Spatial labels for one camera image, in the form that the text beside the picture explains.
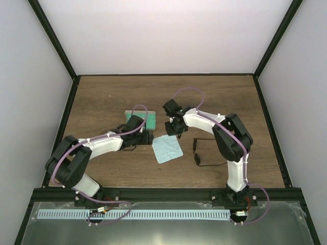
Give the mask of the light blue cleaning cloth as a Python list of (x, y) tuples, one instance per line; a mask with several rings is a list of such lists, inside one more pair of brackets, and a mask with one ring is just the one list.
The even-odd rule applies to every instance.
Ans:
[(163, 135), (154, 138), (152, 149), (158, 164), (163, 164), (183, 156), (183, 151), (176, 136)]

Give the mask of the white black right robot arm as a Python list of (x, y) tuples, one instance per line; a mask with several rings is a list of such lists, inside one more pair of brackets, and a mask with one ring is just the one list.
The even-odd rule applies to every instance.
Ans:
[(240, 205), (248, 193), (247, 164), (253, 139), (240, 118), (229, 115), (210, 114), (197, 108), (182, 108), (179, 105), (164, 105), (163, 109), (170, 118), (165, 123), (169, 136), (182, 133), (189, 128), (197, 128), (215, 137), (218, 149), (227, 162), (228, 179), (226, 196), (234, 206)]

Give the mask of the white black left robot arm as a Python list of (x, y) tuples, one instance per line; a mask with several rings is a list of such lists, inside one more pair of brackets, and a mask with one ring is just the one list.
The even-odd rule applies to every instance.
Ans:
[(100, 184), (85, 171), (89, 161), (109, 152), (118, 152), (131, 146), (151, 145), (152, 131), (124, 134), (119, 130), (88, 139), (65, 137), (45, 164), (45, 170), (53, 180), (66, 188), (81, 192), (91, 205), (99, 206), (104, 201)]

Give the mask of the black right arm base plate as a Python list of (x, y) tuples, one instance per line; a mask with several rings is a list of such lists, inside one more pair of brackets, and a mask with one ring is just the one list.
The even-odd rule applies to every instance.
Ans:
[(252, 197), (254, 192), (245, 187), (239, 192), (231, 190), (229, 187), (213, 189), (210, 191), (209, 198), (213, 206), (223, 206), (225, 208), (245, 208), (248, 204), (257, 206), (258, 203)]

